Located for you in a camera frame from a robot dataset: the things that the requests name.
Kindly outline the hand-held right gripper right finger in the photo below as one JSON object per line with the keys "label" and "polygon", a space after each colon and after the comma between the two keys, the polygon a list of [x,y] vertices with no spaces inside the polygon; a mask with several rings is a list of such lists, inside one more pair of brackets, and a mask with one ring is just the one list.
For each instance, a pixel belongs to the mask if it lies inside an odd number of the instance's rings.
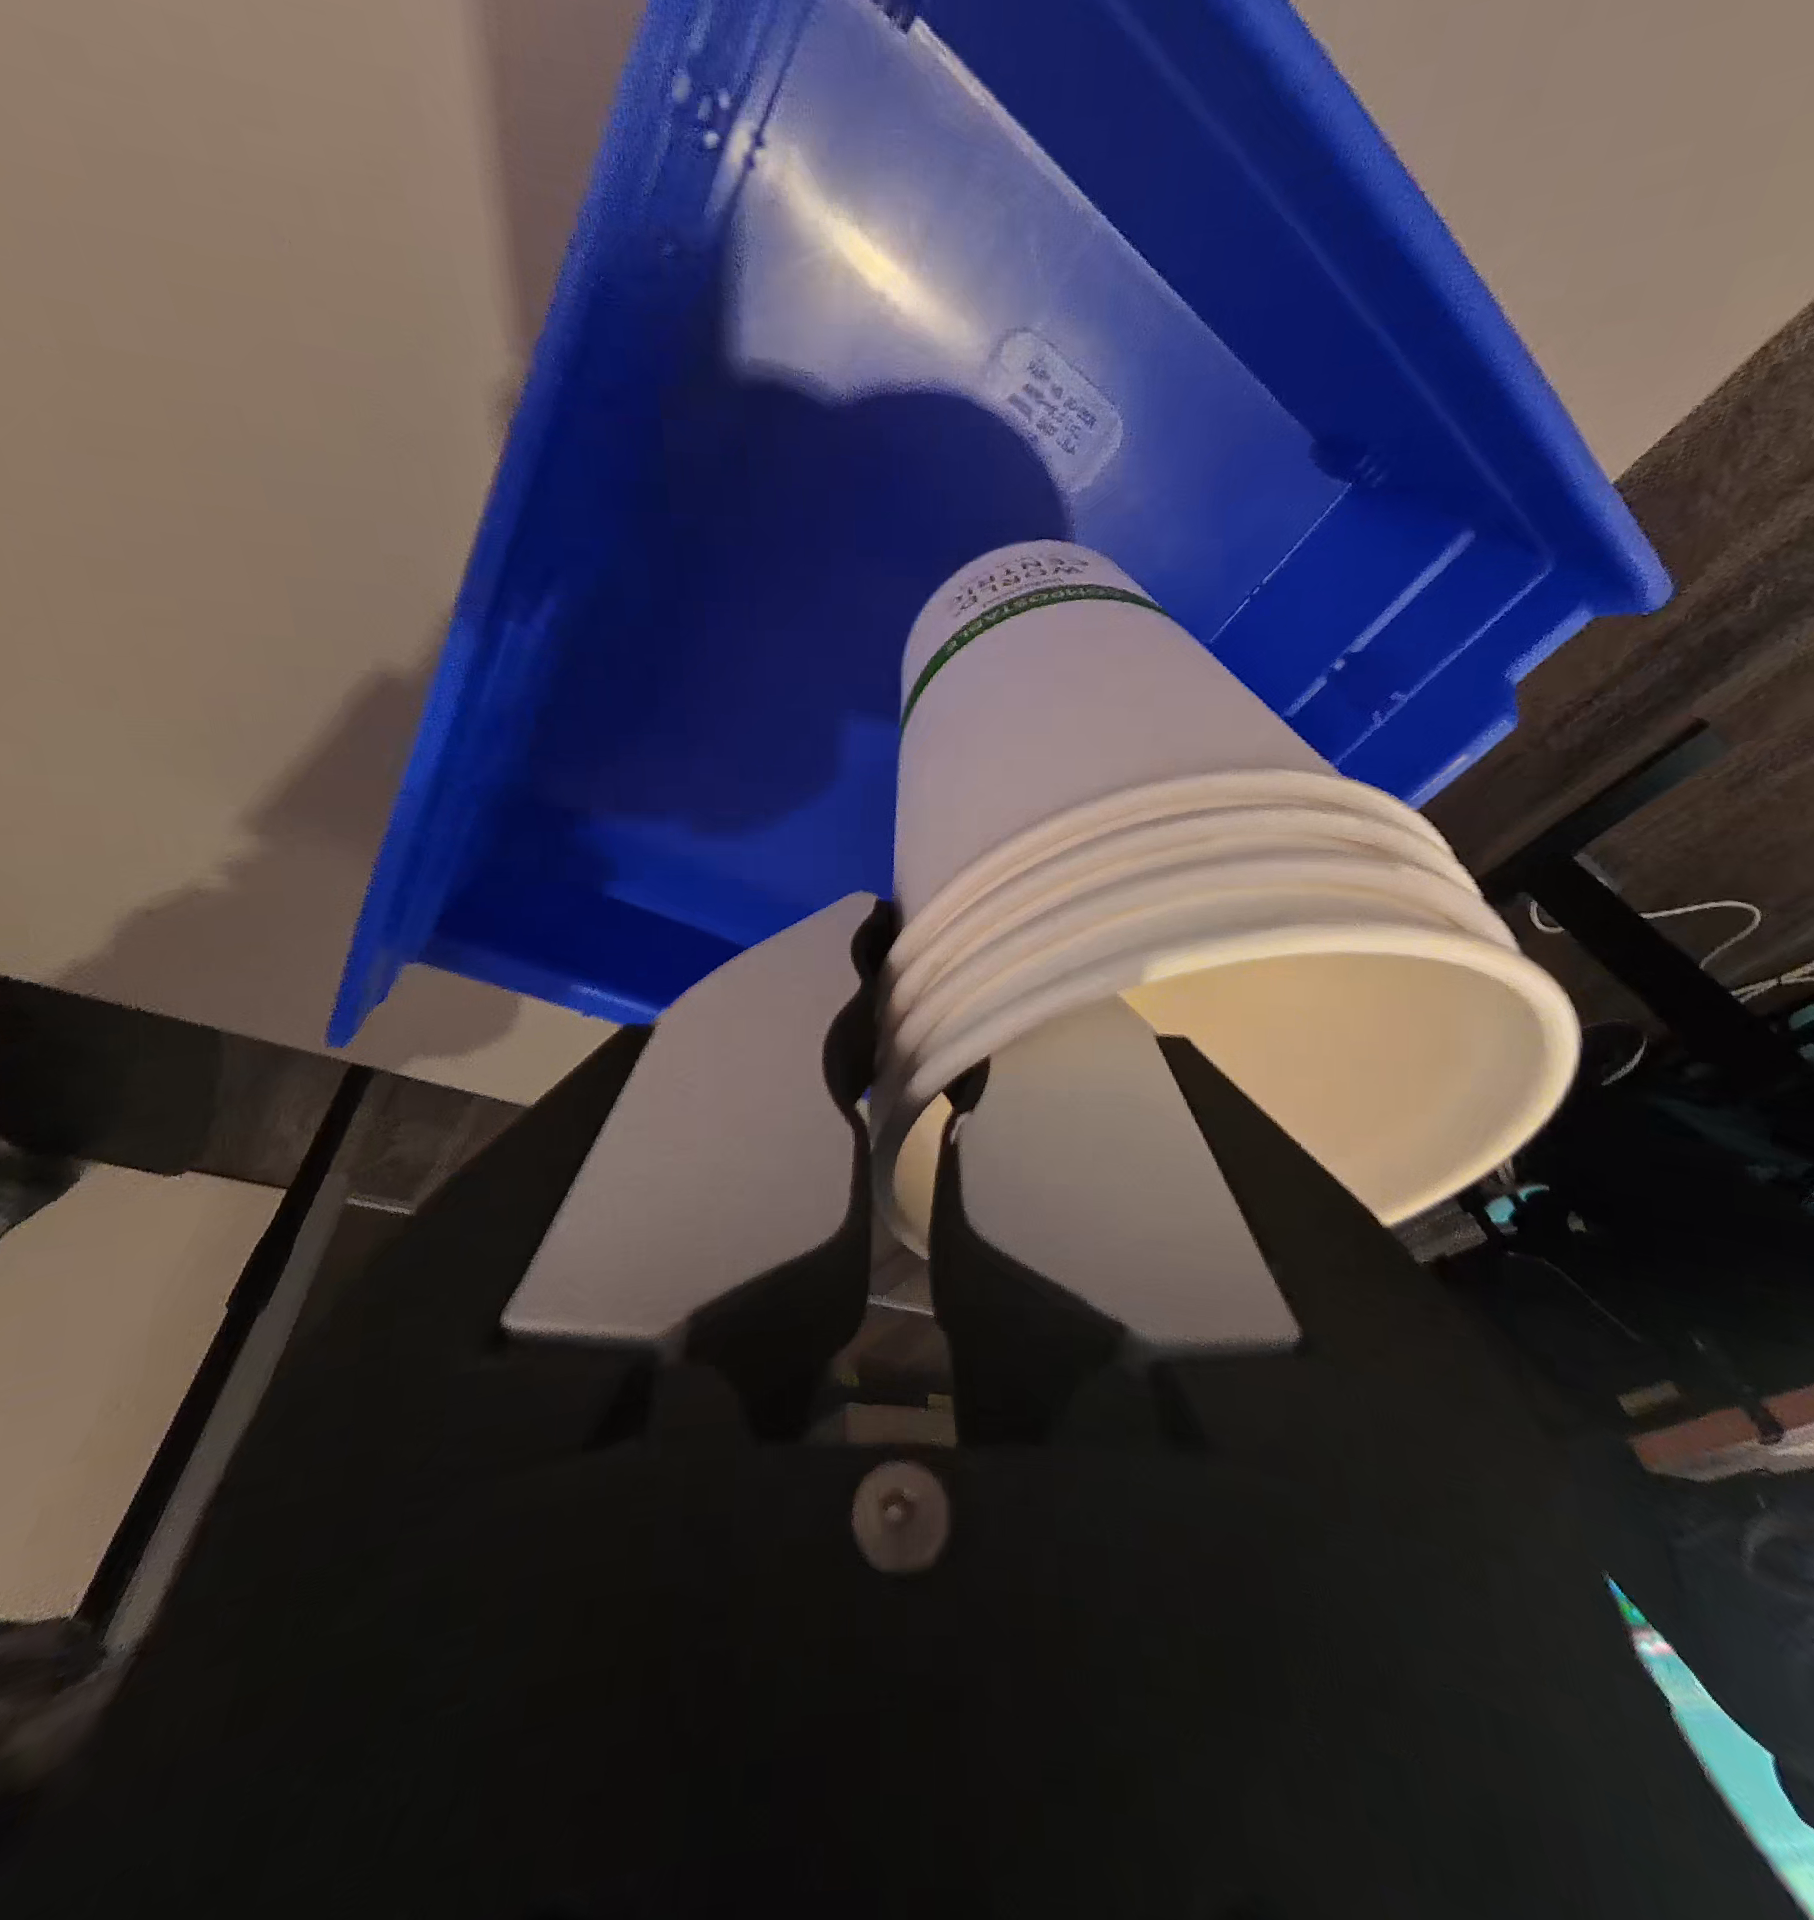
{"label": "hand-held right gripper right finger", "polygon": [[1147,1359],[1285,1354],[1303,1326],[1203,1140],[1157,1033],[1125,1000],[1000,1048],[949,1126],[937,1197],[991,1253]]}

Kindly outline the white paper cup green band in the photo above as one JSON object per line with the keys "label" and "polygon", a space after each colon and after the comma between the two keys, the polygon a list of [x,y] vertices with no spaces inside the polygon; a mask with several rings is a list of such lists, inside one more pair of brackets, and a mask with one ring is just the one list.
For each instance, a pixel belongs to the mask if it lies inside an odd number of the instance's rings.
{"label": "white paper cup green band", "polygon": [[882,1027],[980,942],[977,922],[1061,902],[1074,871],[1143,871],[1152,850],[1215,845],[1375,849],[1469,883],[1445,836],[1391,796],[1334,776],[1215,773],[1155,782],[1067,808],[962,864],[921,901],[898,896],[902,925],[882,970]]}
{"label": "white paper cup green band", "polygon": [[[1431,939],[1401,960],[1242,964],[1180,981],[1179,1003],[1161,1016],[1131,997],[1109,998],[1157,1037],[1190,1043],[1380,1222],[1401,1224],[1534,1139],[1581,1064],[1582,1025],[1566,991],[1492,915],[1510,939],[1503,949]],[[918,1251],[932,1227],[949,1086],[1048,1023],[983,1057],[959,1048],[910,1078],[895,1078],[878,1055],[876,1201]]]}
{"label": "white paper cup green band", "polygon": [[959,954],[901,1021],[884,1031],[895,1078],[929,1074],[955,1051],[1005,1039],[1107,997],[1161,1016],[1179,985],[1280,960],[1409,956],[1426,941],[1510,944],[1469,879],[1375,849],[1215,845],[1152,850],[1143,871],[1074,871],[1061,902],[977,922]]}

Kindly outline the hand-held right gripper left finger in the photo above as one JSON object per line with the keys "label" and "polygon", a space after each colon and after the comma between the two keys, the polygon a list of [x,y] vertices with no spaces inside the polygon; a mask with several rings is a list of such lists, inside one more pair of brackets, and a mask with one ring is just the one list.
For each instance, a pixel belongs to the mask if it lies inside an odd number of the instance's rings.
{"label": "hand-held right gripper left finger", "polygon": [[830,1067],[887,905],[853,892],[726,961],[655,1021],[502,1316],[518,1337],[837,1359],[869,1308],[872,1187],[853,1081]]}

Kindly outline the black table frame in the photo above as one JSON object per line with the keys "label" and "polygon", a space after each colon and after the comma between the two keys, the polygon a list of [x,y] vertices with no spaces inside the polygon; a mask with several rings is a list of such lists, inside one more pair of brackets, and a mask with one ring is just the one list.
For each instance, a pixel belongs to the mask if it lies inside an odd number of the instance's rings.
{"label": "black table frame", "polygon": [[1778,1017],[1758,1014],[1620,898],[1586,858],[1592,841],[1723,756],[1727,742],[1707,723],[1688,723],[1503,858],[1481,890],[1498,907],[1528,901],[1552,915],[1674,1043],[1744,1101],[1783,1119],[1814,1165],[1814,1000]]}

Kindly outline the blue plastic bin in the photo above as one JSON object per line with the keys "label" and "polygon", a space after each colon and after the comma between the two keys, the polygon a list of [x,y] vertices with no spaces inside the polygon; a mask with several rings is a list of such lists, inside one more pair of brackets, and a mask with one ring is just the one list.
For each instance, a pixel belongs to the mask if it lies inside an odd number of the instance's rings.
{"label": "blue plastic bin", "polygon": [[1672,592],[1289,4],[650,4],[327,1041],[887,894],[913,619],[1048,536],[1410,805]]}

